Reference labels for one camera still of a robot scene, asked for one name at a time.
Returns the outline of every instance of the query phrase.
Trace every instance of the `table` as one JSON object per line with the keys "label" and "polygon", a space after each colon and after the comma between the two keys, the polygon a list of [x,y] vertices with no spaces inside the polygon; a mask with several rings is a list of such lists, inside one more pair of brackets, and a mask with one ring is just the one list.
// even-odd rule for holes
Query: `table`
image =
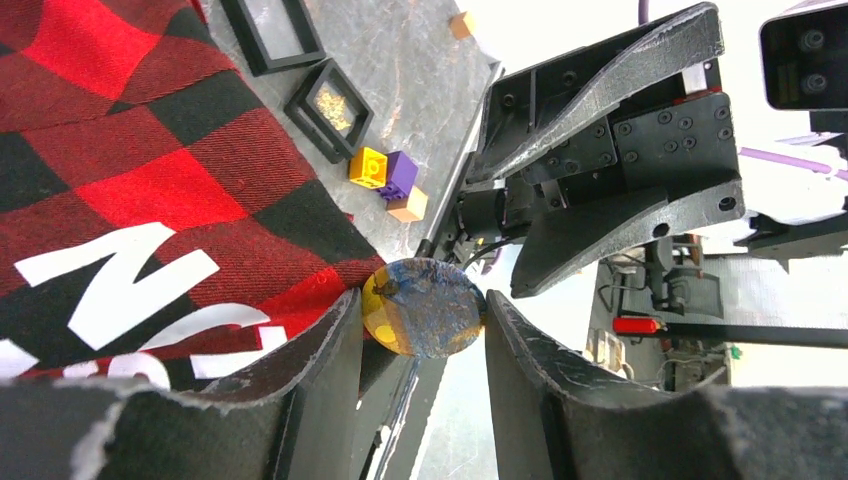
{"label": "table", "polygon": [[[374,110],[364,144],[381,152],[403,149],[419,165],[417,184],[430,202],[425,220],[413,224],[401,224],[386,214],[385,202],[376,193],[347,180],[346,162],[330,164],[294,126],[283,107],[309,69],[253,77],[220,2],[200,1],[212,38],[292,136],[339,207],[354,215],[354,225],[386,261],[412,256],[453,183],[451,172],[464,158],[478,106],[493,77],[493,67],[473,39],[453,38],[448,23],[459,13],[454,0],[306,0],[327,55]],[[398,358],[358,407],[351,479],[359,478],[375,431],[397,408],[411,367],[408,359]],[[414,457],[443,369],[444,361],[433,361],[417,370],[398,451]],[[383,467],[386,478],[408,477],[412,468],[408,454],[388,463]]]}

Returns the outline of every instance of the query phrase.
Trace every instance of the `buffalo plaid cloth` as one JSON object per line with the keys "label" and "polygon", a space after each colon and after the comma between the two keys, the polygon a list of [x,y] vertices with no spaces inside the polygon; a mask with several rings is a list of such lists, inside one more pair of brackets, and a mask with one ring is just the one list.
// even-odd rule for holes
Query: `buffalo plaid cloth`
{"label": "buffalo plaid cloth", "polygon": [[383,264],[187,0],[0,11],[0,376],[196,387]]}

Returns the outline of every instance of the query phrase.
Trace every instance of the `metal screw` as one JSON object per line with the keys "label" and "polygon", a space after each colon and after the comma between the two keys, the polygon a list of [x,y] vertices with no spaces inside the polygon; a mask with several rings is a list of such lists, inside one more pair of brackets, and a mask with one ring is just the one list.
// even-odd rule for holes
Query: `metal screw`
{"label": "metal screw", "polygon": [[807,30],[798,43],[802,52],[821,50],[824,46],[824,34],[820,30]]}
{"label": "metal screw", "polygon": [[801,82],[801,90],[807,95],[822,93],[825,89],[827,89],[827,79],[818,73],[807,75]]}
{"label": "metal screw", "polygon": [[574,85],[575,80],[577,80],[577,74],[571,70],[562,74],[562,83],[565,84],[566,87]]}

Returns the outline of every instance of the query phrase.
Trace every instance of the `black cable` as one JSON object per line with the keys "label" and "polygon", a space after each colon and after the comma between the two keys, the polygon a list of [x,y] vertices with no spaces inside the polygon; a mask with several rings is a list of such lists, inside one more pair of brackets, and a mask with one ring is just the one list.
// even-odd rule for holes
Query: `black cable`
{"label": "black cable", "polygon": [[650,16],[648,15],[649,0],[639,0],[639,25],[648,23]]}
{"label": "black cable", "polygon": [[491,243],[489,245],[486,245],[485,247],[481,248],[477,253],[472,255],[471,258],[469,258],[467,262],[465,262],[465,265],[462,266],[462,271],[468,270],[468,267],[473,265],[474,262],[476,262],[477,260],[480,260],[480,257],[482,257],[483,255],[486,255],[487,253],[490,253],[490,252],[494,252],[495,250],[497,250],[501,247],[504,247],[506,245],[509,245],[510,243],[512,243],[514,241],[515,240],[513,240],[511,238],[505,238],[505,239],[503,239],[499,242],[495,242],[495,243]]}

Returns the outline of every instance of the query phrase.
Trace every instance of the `toy block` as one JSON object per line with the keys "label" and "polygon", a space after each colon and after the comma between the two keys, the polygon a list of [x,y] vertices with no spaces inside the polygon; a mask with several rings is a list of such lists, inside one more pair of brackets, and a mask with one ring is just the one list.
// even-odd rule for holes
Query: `toy block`
{"label": "toy block", "polygon": [[418,187],[412,187],[408,197],[392,200],[386,210],[403,223],[424,220],[424,212],[427,210],[427,194]]}
{"label": "toy block", "polygon": [[451,32],[457,40],[462,40],[474,35],[474,30],[477,28],[477,23],[471,12],[462,12],[451,19]]}
{"label": "toy block", "polygon": [[348,178],[371,190],[386,186],[388,158],[368,147],[362,147],[350,161]]}
{"label": "toy block", "polygon": [[387,157],[389,158],[389,173],[386,186],[378,188],[377,193],[387,202],[406,198],[415,186],[418,166],[403,152],[392,152]]}

